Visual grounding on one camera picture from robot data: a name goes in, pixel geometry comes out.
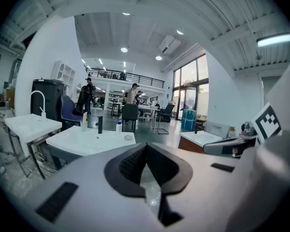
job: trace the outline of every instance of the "office chair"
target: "office chair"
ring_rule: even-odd
[[[123,131],[123,129],[124,129],[125,121],[132,120],[131,129],[133,129],[133,123],[134,123],[133,132],[135,132],[135,125],[136,125],[138,114],[139,114],[139,108],[138,108],[137,105],[134,105],[134,104],[126,104],[126,105],[124,105],[122,107],[122,110],[121,110],[121,119],[122,119],[121,131]]]
[[[174,109],[174,107],[175,107],[175,105],[168,104],[163,111],[160,111],[157,114],[156,122],[159,122],[158,127],[157,127],[158,134],[169,134],[170,133],[169,131],[167,131],[164,128],[159,128],[159,125],[160,125],[160,122],[167,122],[167,123],[171,122],[172,110]]]
[[[68,95],[61,95],[60,97],[60,117],[63,130],[67,129],[69,123],[77,124],[81,126],[81,121],[83,116],[73,115],[73,110],[75,108],[75,103],[70,99]]]

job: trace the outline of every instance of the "white faucet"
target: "white faucet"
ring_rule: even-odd
[[[46,112],[45,112],[45,96],[44,94],[39,91],[39,90],[35,90],[35,91],[32,91],[31,94],[30,94],[30,102],[29,104],[31,104],[31,96],[33,93],[40,93],[42,96],[43,96],[43,109],[40,107],[41,111],[42,111],[42,114],[41,114],[41,117],[42,117],[42,121],[46,121]]]

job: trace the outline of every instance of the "railing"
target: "railing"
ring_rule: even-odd
[[[164,81],[162,80],[147,77],[147,76],[142,76],[142,75],[136,75],[132,73],[123,73],[123,72],[112,71],[112,70],[105,71],[103,69],[86,69],[86,72],[90,76],[134,82],[139,85],[146,84],[146,85],[150,85],[153,87],[160,87],[160,88],[163,88],[164,86]]]

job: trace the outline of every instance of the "black rubber pad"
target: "black rubber pad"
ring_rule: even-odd
[[[74,183],[63,183],[37,210],[36,213],[54,223],[58,215],[77,190]]]
[[[227,165],[223,165],[223,164],[219,164],[219,163],[213,163],[211,165],[211,167],[218,168],[220,170],[227,171],[227,172],[230,172],[230,173],[232,173],[234,168],[235,168],[235,167],[232,167],[232,166],[227,166]]]

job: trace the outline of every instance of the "fluorescent light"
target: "fluorescent light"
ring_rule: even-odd
[[[270,45],[270,44],[276,44],[276,43],[282,43],[282,42],[288,42],[290,41],[290,33],[281,33],[272,35],[269,37],[264,37],[257,39],[258,47]]]

